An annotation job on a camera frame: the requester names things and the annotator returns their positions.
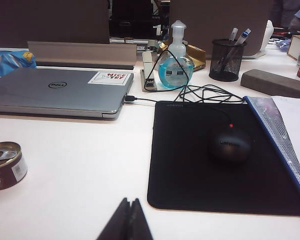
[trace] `black mesh pen holder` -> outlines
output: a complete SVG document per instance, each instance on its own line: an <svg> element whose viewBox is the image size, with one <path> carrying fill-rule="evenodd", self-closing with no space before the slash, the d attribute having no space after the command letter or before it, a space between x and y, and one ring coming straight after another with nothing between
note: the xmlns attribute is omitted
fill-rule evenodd
<svg viewBox="0 0 300 240"><path fill-rule="evenodd" d="M239 70L246 42L235 45L236 40L215 39L209 77L223 82L233 82L239 78Z"/></svg>

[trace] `laptop lid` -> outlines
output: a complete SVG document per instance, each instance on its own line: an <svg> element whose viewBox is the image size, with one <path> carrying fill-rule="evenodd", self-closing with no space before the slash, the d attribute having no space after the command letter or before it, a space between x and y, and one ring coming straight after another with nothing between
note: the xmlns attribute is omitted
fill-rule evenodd
<svg viewBox="0 0 300 240"><path fill-rule="evenodd" d="M116 118L131 72L18 68L0 78L0 113Z"/></svg>
<svg viewBox="0 0 300 240"><path fill-rule="evenodd" d="M186 24L183 39L205 50L207 58L211 58L214 39L229 38L233 28L238 28L238 39L249 28L243 55L253 56L261 48L272 3L273 0L173 0L169 21L170 25L176 20Z"/></svg>
<svg viewBox="0 0 300 240"><path fill-rule="evenodd" d="M27 41L109 43L107 0L0 0L0 47Z"/></svg>

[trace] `can lid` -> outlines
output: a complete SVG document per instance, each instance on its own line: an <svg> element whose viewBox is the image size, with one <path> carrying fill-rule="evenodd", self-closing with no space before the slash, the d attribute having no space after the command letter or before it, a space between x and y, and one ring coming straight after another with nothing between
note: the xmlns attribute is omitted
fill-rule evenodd
<svg viewBox="0 0 300 240"><path fill-rule="evenodd" d="M21 147L12 141L0 142L0 168L6 166L21 156Z"/></svg>

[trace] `computer mouse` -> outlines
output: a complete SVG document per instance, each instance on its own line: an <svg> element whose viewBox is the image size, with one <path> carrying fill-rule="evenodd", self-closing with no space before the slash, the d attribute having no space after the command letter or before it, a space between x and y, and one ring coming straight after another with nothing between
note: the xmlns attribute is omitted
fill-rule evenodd
<svg viewBox="0 0 300 240"><path fill-rule="evenodd" d="M208 133L208 153L212 160L241 164L248 160L252 148L250 136L233 124L214 127Z"/></svg>

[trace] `black mouse pad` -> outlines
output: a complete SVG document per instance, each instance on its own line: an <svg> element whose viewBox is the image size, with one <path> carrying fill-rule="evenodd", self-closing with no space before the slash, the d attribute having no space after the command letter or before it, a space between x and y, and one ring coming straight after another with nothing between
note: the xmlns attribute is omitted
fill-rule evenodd
<svg viewBox="0 0 300 240"><path fill-rule="evenodd" d="M210 129L227 115L252 139L240 165L207 153ZM167 210L300 216L297 187L247 104L157 103L147 200Z"/></svg>

